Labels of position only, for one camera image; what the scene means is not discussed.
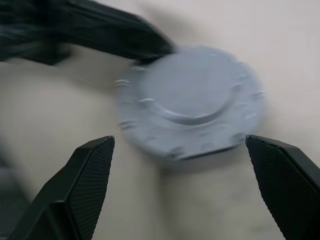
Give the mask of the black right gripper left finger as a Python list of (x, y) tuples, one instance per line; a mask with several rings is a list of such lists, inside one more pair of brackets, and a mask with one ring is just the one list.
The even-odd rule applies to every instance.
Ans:
[(79, 146), (35, 196), (9, 240), (92, 240), (106, 197), (114, 147), (113, 136)]

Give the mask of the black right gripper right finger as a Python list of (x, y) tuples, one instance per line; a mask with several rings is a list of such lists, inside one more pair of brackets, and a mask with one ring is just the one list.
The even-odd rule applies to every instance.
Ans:
[(286, 240), (320, 240), (320, 168), (298, 147), (247, 135), (261, 197)]

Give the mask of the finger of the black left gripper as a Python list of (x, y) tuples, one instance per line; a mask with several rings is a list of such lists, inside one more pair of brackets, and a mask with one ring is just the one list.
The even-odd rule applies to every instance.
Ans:
[(23, 28), (0, 29), (0, 62), (26, 59), (56, 65), (71, 56), (69, 44), (54, 32)]
[(43, 30), (67, 43), (138, 62), (175, 50), (142, 17), (92, 0), (0, 0), (1, 29)]

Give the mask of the grey round motor lid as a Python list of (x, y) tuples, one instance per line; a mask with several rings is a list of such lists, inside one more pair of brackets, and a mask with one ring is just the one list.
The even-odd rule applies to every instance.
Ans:
[(235, 55), (182, 46), (116, 82), (118, 124), (127, 141), (177, 162), (226, 151), (258, 128), (265, 110), (254, 71)]

